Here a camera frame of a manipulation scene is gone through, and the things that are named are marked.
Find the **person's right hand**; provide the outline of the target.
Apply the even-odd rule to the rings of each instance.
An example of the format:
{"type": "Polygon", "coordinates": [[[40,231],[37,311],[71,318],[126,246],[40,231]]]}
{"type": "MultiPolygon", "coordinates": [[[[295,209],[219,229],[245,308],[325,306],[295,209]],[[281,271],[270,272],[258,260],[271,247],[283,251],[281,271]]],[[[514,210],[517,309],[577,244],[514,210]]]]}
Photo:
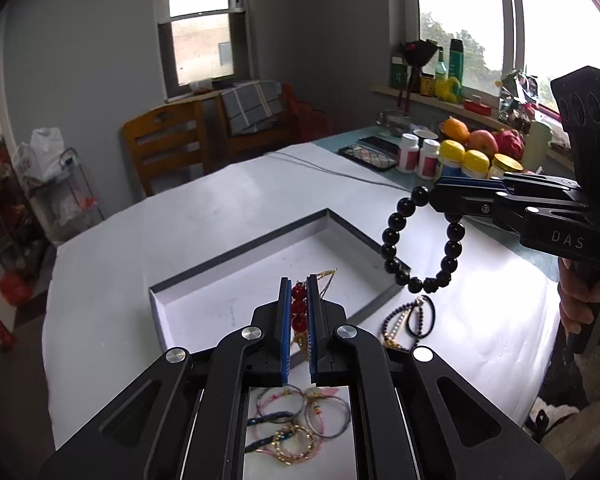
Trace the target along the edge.
{"type": "Polygon", "coordinates": [[[600,282],[588,287],[572,270],[572,262],[558,260],[560,320],[567,333],[578,334],[581,328],[594,321],[590,304],[600,304],[600,282]]]}

